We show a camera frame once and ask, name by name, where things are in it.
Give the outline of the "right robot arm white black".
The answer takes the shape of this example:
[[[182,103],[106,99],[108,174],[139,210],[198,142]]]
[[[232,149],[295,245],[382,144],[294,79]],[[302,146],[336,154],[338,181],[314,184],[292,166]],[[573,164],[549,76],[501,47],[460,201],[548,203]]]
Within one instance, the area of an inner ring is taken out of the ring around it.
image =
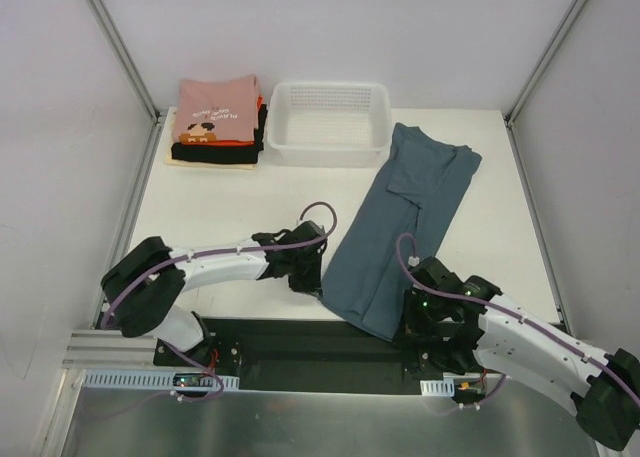
[[[496,371],[548,397],[599,444],[624,450],[639,429],[639,360],[582,342],[526,312],[495,284],[409,257],[394,341],[442,372]]]

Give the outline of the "blue-grey t shirt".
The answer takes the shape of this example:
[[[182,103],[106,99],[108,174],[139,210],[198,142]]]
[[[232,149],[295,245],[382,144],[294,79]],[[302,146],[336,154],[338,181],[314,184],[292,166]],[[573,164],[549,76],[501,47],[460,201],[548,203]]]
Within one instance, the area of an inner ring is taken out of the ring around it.
[[[408,281],[397,238],[411,234],[425,257],[437,253],[481,164],[467,146],[395,125],[388,160],[377,173],[322,279],[322,304],[385,341],[396,333]]]

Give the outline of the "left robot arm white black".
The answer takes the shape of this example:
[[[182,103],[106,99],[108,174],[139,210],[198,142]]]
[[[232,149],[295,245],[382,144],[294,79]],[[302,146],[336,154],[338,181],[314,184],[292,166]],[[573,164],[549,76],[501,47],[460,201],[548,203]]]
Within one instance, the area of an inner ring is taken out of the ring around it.
[[[159,236],[148,237],[102,277],[103,293],[115,308],[107,322],[125,338],[151,336],[176,349],[188,365],[202,365],[213,352],[213,336],[177,298],[208,285],[282,277],[292,291],[317,296],[323,234],[323,227],[306,220],[292,230],[256,233],[230,253],[221,246],[172,248]]]

